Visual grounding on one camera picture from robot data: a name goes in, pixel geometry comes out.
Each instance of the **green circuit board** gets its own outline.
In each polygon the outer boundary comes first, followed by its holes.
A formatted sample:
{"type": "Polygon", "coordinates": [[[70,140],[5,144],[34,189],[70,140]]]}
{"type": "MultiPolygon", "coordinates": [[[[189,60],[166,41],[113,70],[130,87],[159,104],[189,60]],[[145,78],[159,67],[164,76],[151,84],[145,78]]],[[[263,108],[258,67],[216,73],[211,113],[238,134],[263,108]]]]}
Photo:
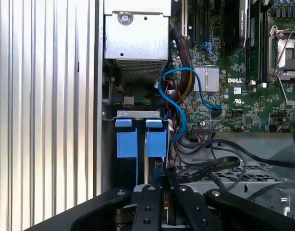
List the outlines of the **green circuit board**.
{"type": "MultiPolygon", "coordinates": [[[[261,74],[259,73],[260,67],[258,63],[260,56],[258,43],[260,43],[260,37],[262,36],[258,19],[260,14],[258,12],[259,7],[251,6],[253,12],[248,16],[249,45],[238,54],[228,57],[225,55],[224,47],[222,46],[225,36],[223,24],[221,23],[224,9],[221,8],[219,13],[214,13],[213,4],[214,1],[211,0],[209,3],[209,40],[215,56],[211,58],[210,55],[200,49],[199,44],[204,42],[200,34],[201,29],[197,30],[199,35],[196,38],[196,44],[192,42],[191,36],[188,36],[188,40],[192,47],[191,55],[194,68],[205,65],[219,67],[219,91],[204,93],[204,97],[213,104],[221,105],[223,112],[218,118],[212,119],[210,112],[202,104],[199,94],[192,93],[187,98],[188,130],[193,128],[210,129],[220,119],[229,118],[241,123],[246,132],[276,132],[279,126],[287,122],[292,123],[284,126],[281,131],[295,132],[295,106],[286,104],[280,83],[277,81],[271,82],[268,79],[266,88],[261,87],[259,84],[261,74]],[[253,49],[247,52],[247,49],[250,49],[251,40],[255,44],[252,44],[253,49]],[[252,70],[249,70],[247,65],[247,62],[250,61],[256,62],[250,67],[252,70]],[[235,78],[240,81],[229,83],[228,78],[235,78]],[[257,84],[250,85],[250,80],[256,80],[257,84]]],[[[295,24],[293,16],[290,18],[274,17],[273,12],[276,12],[278,8],[281,9],[281,6],[275,3],[272,9],[269,9],[268,23],[265,31],[263,31],[266,33],[266,36],[268,36],[273,25],[277,25],[279,29],[290,29],[295,24]]],[[[189,12],[193,13],[191,6],[189,6],[189,12]]],[[[284,82],[283,89],[286,97],[289,100],[295,101],[295,81],[284,82]]],[[[233,130],[234,124],[230,123],[224,123],[218,128],[218,131],[233,130]]]]}

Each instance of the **silver heatsink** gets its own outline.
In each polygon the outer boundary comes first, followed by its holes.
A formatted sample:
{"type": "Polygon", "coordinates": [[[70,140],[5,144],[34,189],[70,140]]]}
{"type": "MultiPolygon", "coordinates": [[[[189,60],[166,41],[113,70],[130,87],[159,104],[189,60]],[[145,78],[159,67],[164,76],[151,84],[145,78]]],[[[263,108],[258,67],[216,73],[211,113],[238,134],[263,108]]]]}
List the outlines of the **silver heatsink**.
{"type": "MultiPolygon", "coordinates": [[[[200,66],[195,67],[195,71],[199,75],[203,92],[219,91],[219,67],[200,66]]],[[[200,91],[197,79],[195,81],[194,91],[200,91]]]]}

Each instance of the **motherboard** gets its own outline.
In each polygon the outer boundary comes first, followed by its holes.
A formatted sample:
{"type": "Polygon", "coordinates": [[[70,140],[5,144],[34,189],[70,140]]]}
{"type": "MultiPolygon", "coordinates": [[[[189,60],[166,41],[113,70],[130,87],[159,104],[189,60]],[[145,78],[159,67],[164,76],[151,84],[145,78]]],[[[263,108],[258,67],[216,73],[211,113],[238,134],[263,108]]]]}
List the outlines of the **motherboard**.
{"type": "MultiPolygon", "coordinates": [[[[224,23],[225,1],[186,1],[187,12],[182,13],[188,15],[182,18],[187,22],[182,26],[193,68],[201,75],[205,99],[223,109],[213,118],[195,86],[184,106],[188,130],[210,129],[221,119],[231,119],[248,132],[295,132],[295,0],[266,1],[269,7],[263,2],[248,3],[246,45],[228,55],[225,40],[231,31],[224,23]]],[[[217,131],[236,129],[234,123],[224,123],[217,131]]]]}

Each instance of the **blue plastic tab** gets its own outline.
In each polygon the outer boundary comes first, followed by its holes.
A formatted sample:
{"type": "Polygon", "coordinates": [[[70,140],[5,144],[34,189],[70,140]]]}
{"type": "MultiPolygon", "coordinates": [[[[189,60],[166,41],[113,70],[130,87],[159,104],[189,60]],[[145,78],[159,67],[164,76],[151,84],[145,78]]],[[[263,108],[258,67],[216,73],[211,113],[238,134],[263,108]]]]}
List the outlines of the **blue plastic tab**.
{"type": "Polygon", "coordinates": [[[161,119],[147,119],[146,121],[147,128],[162,128],[161,119]]]}
{"type": "Polygon", "coordinates": [[[137,129],[130,132],[117,132],[118,158],[138,157],[137,129]]]}
{"type": "Polygon", "coordinates": [[[129,128],[132,126],[131,119],[116,119],[115,120],[115,127],[116,128],[129,128]]]}
{"type": "Polygon", "coordinates": [[[166,157],[167,153],[167,131],[148,131],[147,132],[147,156],[166,157]]]}

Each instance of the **side panel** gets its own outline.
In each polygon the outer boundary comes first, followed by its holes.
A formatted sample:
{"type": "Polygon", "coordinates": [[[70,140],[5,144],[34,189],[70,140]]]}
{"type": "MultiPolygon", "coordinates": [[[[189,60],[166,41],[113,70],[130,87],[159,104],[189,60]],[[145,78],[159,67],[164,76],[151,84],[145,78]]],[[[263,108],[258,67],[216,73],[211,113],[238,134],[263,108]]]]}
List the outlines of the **side panel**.
{"type": "Polygon", "coordinates": [[[0,0],[0,231],[96,194],[95,0],[0,0]]]}

